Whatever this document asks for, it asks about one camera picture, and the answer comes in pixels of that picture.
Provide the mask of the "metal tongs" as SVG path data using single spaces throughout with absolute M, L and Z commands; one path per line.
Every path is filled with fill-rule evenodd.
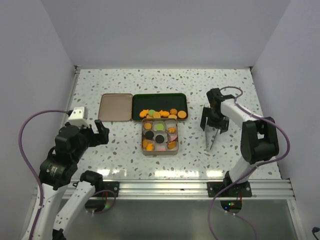
M 218 135 L 220 134 L 220 130 L 214 127 L 210 127 L 208 125 L 205 126 L 204 136 L 205 136 L 205 150 L 207 152 L 213 149 L 214 143 Z

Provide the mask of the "gold tin lid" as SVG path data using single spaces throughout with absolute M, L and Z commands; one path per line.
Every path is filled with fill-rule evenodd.
M 128 122 L 132 119 L 133 95 L 105 93 L 101 96 L 98 119 L 102 122 Z

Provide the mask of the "orange round flower cookie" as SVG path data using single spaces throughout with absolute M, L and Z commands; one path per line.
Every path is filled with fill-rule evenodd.
M 145 130 L 151 130 L 153 128 L 153 124 L 151 122 L 146 122 L 144 125 L 143 125 L 144 129 Z

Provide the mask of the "orange swirl star cookie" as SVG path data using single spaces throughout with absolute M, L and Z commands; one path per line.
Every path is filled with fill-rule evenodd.
M 170 141 L 167 145 L 167 148 L 169 150 L 173 150 L 175 147 L 177 146 L 177 142 L 176 141 Z

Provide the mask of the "black sandwich cookie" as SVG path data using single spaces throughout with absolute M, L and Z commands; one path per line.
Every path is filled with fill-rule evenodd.
M 161 144 L 165 141 L 165 137 L 161 134 L 158 134 L 156 137 L 155 137 L 155 142 L 158 143 L 158 144 Z
M 154 138 L 154 132 L 149 130 L 149 131 L 146 131 L 145 134 L 144 134 L 145 138 L 148 139 L 148 140 L 152 140 Z

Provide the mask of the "green macaron cookie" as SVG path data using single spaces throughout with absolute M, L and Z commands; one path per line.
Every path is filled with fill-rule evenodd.
M 157 124 L 155 125 L 155 129 L 156 129 L 157 131 L 164 131 L 164 130 L 165 130 L 165 126 L 164 126 L 163 123 L 157 123 Z

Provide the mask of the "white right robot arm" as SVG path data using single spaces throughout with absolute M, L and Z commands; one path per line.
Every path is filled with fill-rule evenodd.
M 233 121 L 241 129 L 241 157 L 235 166 L 225 173 L 221 182 L 208 182 L 208 195 L 214 197 L 251 197 L 249 178 L 260 163 L 279 153 L 275 121 L 272 117 L 255 116 L 247 108 L 238 105 L 236 97 L 222 94 L 219 88 L 206 93 L 209 106 L 202 109 L 200 127 L 203 131 L 213 127 L 220 133 L 229 129 Z

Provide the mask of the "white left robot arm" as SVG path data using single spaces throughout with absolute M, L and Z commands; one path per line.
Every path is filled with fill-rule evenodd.
M 78 163 L 88 148 L 106 145 L 109 129 L 95 120 L 98 132 L 90 125 L 67 122 L 55 137 L 52 147 L 37 175 L 39 185 L 35 206 L 22 237 L 24 240 L 64 240 L 71 223 L 92 196 L 103 193 L 103 176 L 87 170 L 81 174 L 76 189 L 64 207 L 60 207 Z

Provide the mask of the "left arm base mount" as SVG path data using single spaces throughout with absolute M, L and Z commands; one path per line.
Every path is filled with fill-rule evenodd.
M 113 198 L 114 195 L 118 197 L 120 190 L 120 182 L 119 181 L 104 181 L 103 182 L 103 190 L 108 190 L 102 192 L 100 195 L 103 199 Z

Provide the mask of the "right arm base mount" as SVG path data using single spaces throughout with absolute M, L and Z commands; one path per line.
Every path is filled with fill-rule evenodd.
M 217 195 L 221 190 L 227 187 L 227 185 L 222 181 L 208 181 L 207 185 L 207 193 L 210 198 L 213 198 Z M 240 184 L 235 184 L 229 187 L 227 190 L 222 192 L 218 197 L 223 198 L 236 198 L 236 197 L 252 197 L 251 185 L 248 181 Z

